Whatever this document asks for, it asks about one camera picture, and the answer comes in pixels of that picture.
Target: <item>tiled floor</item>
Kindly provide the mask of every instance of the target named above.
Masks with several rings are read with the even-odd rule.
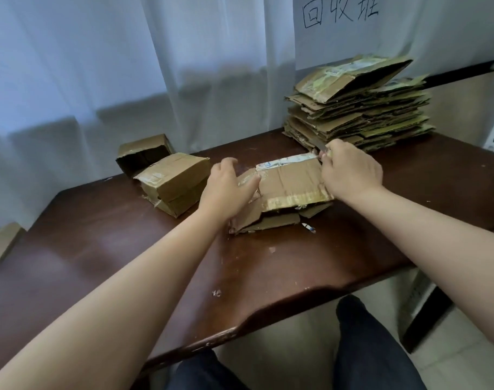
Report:
[[[395,338],[398,309],[412,275],[405,272],[355,293]],[[298,314],[215,351],[252,390],[331,389],[339,341],[336,304]],[[458,309],[411,359],[429,390],[494,390],[494,346]]]

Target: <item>wooden table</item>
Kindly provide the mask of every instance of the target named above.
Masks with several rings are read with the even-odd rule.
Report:
[[[304,152],[280,131],[201,154],[238,172]],[[494,229],[494,153],[439,135],[374,153],[392,191]],[[0,368],[76,301],[164,236],[173,219],[124,175],[59,193],[0,263]],[[411,267],[341,202],[301,225],[221,233],[200,264],[145,372],[272,324]],[[213,291],[220,290],[219,296]]]

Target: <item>small debris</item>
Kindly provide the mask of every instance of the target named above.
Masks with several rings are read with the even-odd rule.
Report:
[[[307,223],[301,223],[303,227],[305,227],[308,231],[310,231],[312,234],[316,233],[316,229]]]

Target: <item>white curtain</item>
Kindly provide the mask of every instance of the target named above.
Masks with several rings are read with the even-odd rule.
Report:
[[[494,58],[494,0],[383,0],[380,54],[409,73]],[[124,142],[194,152],[277,128],[292,0],[0,0],[0,225],[120,173]]]

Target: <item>dark pants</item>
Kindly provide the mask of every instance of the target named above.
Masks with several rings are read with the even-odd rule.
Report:
[[[337,306],[341,341],[334,364],[334,390],[425,390],[408,355],[365,308],[344,297]],[[248,390],[212,350],[183,361],[168,390]]]

